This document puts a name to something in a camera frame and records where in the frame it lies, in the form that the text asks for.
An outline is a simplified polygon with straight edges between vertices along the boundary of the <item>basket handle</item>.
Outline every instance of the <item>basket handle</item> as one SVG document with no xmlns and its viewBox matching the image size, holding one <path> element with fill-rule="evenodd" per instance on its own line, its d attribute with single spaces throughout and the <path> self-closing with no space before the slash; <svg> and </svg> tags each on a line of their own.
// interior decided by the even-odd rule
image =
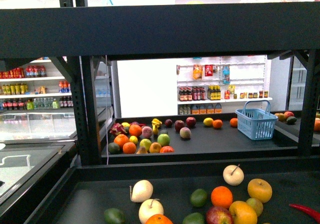
<svg viewBox="0 0 320 224">
<path fill-rule="evenodd" d="M 244 104 L 242 114 L 246 113 L 246 107 L 249 103 L 257 103 L 257 102 L 267 102 L 266 108 L 265 108 L 265 114 L 270 114 L 270 102 L 268 100 L 249 100 Z"/>
</svg>

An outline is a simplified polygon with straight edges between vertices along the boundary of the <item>plastic basket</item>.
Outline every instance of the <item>plastic basket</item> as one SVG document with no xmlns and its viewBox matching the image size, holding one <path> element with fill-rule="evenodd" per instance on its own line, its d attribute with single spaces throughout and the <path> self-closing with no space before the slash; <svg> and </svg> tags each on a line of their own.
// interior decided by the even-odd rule
<svg viewBox="0 0 320 224">
<path fill-rule="evenodd" d="M 265 110 L 247 108 L 247 104 L 254 102 L 267 102 Z M 270 102 L 267 100 L 250 100 L 244 104 L 243 109 L 235 110 L 238 117 L 238 130 L 251 140 L 271 139 L 278 117 L 270 113 Z"/>
</svg>

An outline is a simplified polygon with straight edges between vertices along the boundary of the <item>white shelf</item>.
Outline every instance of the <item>white shelf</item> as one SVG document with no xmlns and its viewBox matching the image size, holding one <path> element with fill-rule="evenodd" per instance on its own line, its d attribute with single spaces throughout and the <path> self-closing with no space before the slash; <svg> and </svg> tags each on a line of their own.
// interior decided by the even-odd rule
<svg viewBox="0 0 320 224">
<path fill-rule="evenodd" d="M 46 97 L 65 97 L 71 96 L 68 93 L 46 93 L 46 94 L 30 94 L 30 95 L 0 95 L 0 99 L 18 99 L 18 98 L 46 98 Z"/>
<path fill-rule="evenodd" d="M 44 81 L 44 80 L 64 80 L 63 76 L 47 76 L 47 77 L 30 77 L 30 78 L 11 78 L 11 79 L 0 79 L 0 83 L 9 82 L 27 82 L 27 81 Z"/>
<path fill-rule="evenodd" d="M 221 100 L 189 100 L 189 101 L 178 101 L 178 105 L 190 105 L 190 104 L 209 104 L 209 103 L 240 103 L 248 101 L 271 101 L 272 97 L 266 98 L 243 98 L 243 99 L 221 99 Z"/>
<path fill-rule="evenodd" d="M 292 69 L 293 71 L 306 71 L 307 69 L 305 69 L 304 67 L 296 67 Z"/>
<path fill-rule="evenodd" d="M 52 63 L 51 60 L 33 60 L 30 63 Z"/>
</svg>

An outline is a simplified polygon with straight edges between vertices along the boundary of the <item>white pear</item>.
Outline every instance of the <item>white pear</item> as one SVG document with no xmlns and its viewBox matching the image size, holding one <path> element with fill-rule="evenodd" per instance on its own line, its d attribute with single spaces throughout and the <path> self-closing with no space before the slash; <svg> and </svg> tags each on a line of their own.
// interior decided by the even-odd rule
<svg viewBox="0 0 320 224">
<path fill-rule="evenodd" d="M 143 203 L 148 200 L 152 193 L 154 192 L 154 187 L 148 180 L 140 180 L 134 186 L 132 193 L 130 193 L 130 199 L 134 203 Z"/>
<path fill-rule="evenodd" d="M 147 220 L 155 214 L 164 214 L 164 208 L 158 200 L 159 199 L 148 199 L 141 204 L 139 219 L 142 224 L 145 224 Z"/>
<path fill-rule="evenodd" d="M 238 186 L 245 178 L 245 174 L 239 166 L 240 164 L 238 166 L 228 165 L 223 170 L 223 179 L 231 186 Z"/>
</svg>

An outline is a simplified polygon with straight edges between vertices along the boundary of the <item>black display table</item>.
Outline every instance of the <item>black display table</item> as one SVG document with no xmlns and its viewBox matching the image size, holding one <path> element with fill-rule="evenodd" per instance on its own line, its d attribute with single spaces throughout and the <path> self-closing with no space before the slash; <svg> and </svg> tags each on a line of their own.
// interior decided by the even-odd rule
<svg viewBox="0 0 320 224">
<path fill-rule="evenodd" d="M 320 211 L 320 156 L 273 157 L 178 163 L 145 163 L 70 168 L 50 191 L 26 224 L 103 224 L 104 210 L 120 208 L 126 223 L 139 224 L 139 203 L 130 201 L 129 185 L 142 179 L 154 187 L 152 198 L 160 199 L 164 214 L 173 223 L 182 223 L 192 212 L 205 213 L 212 206 L 192 208 L 190 194 L 198 188 L 209 194 L 217 186 L 227 186 L 233 199 L 249 198 L 247 185 L 261 178 L 270 183 L 273 195 L 264 204 L 258 223 L 314 224 L 306 214 L 289 207 L 298 203 Z M 225 183 L 222 173 L 230 164 L 240 164 L 245 177 L 239 186 Z"/>
</svg>

